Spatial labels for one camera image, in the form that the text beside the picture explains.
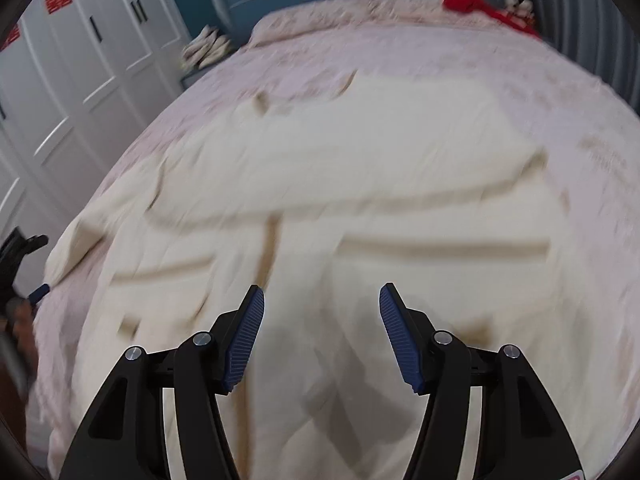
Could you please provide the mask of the person's left hand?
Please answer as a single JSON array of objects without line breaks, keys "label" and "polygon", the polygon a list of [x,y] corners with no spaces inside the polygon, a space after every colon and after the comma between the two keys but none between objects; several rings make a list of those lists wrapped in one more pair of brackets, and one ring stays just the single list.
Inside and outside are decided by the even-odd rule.
[{"label": "person's left hand", "polygon": [[37,373],[38,350],[34,335],[32,304],[24,300],[13,310],[12,334],[17,341],[17,350],[25,359],[32,374]]}]

